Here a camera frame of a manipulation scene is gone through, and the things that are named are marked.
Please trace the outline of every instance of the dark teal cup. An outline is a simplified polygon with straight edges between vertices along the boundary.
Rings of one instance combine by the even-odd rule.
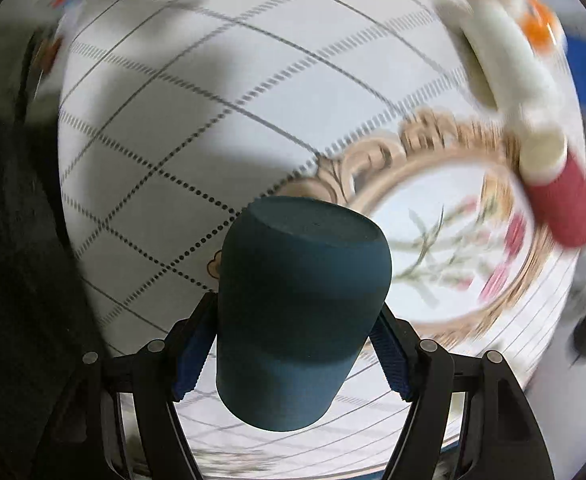
[[[222,248],[217,390],[263,430],[317,421],[342,386],[391,282],[380,228],[342,206],[251,203]]]

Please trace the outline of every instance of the ribbed blue pad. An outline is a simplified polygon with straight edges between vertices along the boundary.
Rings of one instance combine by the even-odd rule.
[[[198,323],[193,336],[177,359],[177,378],[171,387],[175,399],[182,400],[186,392],[195,388],[216,332],[215,323]]]
[[[369,338],[387,377],[388,386],[398,392],[404,400],[411,399],[413,390],[409,382],[406,355],[382,316],[375,320]]]

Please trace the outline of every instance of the white tube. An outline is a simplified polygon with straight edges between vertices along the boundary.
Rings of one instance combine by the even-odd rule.
[[[495,0],[476,0],[460,24],[486,76],[498,110],[555,107],[558,90],[517,23]]]

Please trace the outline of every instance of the printed ornate frame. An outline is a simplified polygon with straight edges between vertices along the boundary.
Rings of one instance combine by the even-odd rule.
[[[374,132],[354,142],[339,158],[321,157],[315,176],[293,180],[278,194],[308,196],[369,216],[403,181],[450,161],[487,162],[497,173],[518,174],[519,141],[498,126],[456,121],[449,113],[422,109],[404,121],[400,130],[399,137]],[[552,247],[547,227],[535,225],[522,268],[497,298],[457,319],[414,323],[414,328],[445,348],[483,335],[538,277]]]

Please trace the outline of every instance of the table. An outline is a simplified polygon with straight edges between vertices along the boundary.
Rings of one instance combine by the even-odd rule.
[[[489,229],[465,231],[464,244],[442,249],[444,260],[420,264],[419,284],[415,272],[398,271],[389,303],[452,351],[502,351],[528,381],[562,311],[576,254],[544,245],[509,157],[497,157],[491,142],[483,140],[486,160],[475,153],[453,164],[446,150],[433,159],[442,132],[468,144],[478,128],[465,118],[492,124],[487,132],[500,124],[477,61],[442,23],[438,2],[87,0],[69,48],[58,158],[74,254],[114,354],[162,338],[216,289],[225,231],[247,203],[303,188],[371,216],[399,251],[394,269],[404,271],[420,231],[433,235],[438,216],[451,230],[486,217]],[[583,156],[566,59],[557,54],[547,63],[566,99],[563,127]],[[399,136],[398,124],[424,105],[455,120],[438,112],[427,128],[408,124]],[[425,136],[430,153],[420,151]],[[407,170],[407,161],[429,171]],[[346,176],[332,181],[331,174]],[[411,185],[401,186],[407,179]],[[382,181],[383,200],[366,198]],[[489,196],[500,197],[490,211]],[[454,231],[446,229],[431,241],[451,243]],[[493,256],[467,254],[477,260],[472,274],[428,281],[429,272],[442,274],[451,251],[473,244]],[[407,294],[409,310],[393,299]],[[442,305],[451,310],[442,314]],[[207,476],[343,478],[384,468],[407,404],[389,391],[366,344],[317,423],[291,433],[257,430],[219,400],[213,347],[177,410]],[[461,414],[456,397],[445,445],[457,440]]]

